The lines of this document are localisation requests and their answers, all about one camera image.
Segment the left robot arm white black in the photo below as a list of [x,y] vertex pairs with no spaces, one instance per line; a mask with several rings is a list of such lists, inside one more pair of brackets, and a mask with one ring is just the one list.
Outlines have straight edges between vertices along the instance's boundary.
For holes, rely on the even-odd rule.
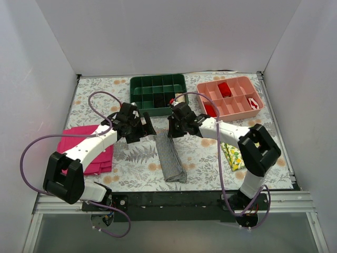
[[147,112],[140,113],[134,103],[122,103],[120,110],[105,117],[89,137],[64,153],[51,154],[43,189],[69,204],[93,201],[99,210],[108,210],[112,204],[111,189],[86,180],[84,171],[98,155],[121,138],[127,143],[135,143],[155,134]]

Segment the grey striped boxer underwear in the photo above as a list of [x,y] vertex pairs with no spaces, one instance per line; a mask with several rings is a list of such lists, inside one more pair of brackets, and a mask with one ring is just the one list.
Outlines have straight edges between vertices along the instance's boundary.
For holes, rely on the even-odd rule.
[[176,150],[174,141],[168,137],[168,130],[155,135],[155,144],[165,182],[187,182],[187,172]]

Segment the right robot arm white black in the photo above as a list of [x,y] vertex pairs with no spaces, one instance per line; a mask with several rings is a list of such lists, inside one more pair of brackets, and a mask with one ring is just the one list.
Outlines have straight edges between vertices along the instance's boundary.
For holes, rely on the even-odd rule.
[[238,196],[243,209],[257,204],[256,194],[260,190],[270,168],[281,156],[281,150],[266,128],[261,124],[253,127],[236,126],[222,122],[207,114],[196,115],[185,102],[170,103],[172,114],[168,117],[169,138],[180,138],[186,134],[200,138],[219,140],[239,149],[247,174]]

